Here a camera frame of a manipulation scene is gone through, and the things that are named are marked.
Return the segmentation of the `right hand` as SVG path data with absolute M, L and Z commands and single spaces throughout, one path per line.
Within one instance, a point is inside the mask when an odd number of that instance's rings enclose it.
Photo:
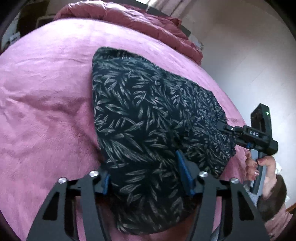
M 276 161 L 273 156 L 265 156 L 262 159 L 254 161 L 251 157 L 251 153 L 246 153 L 246 178 L 248 181 L 255 181 L 259 176 L 259 171 L 257 170 L 258 165 L 266 166 L 266 174 L 264 185 L 262 189 L 262 196 L 267 199 L 271 195 L 271 191 L 277 183 L 276 178 Z

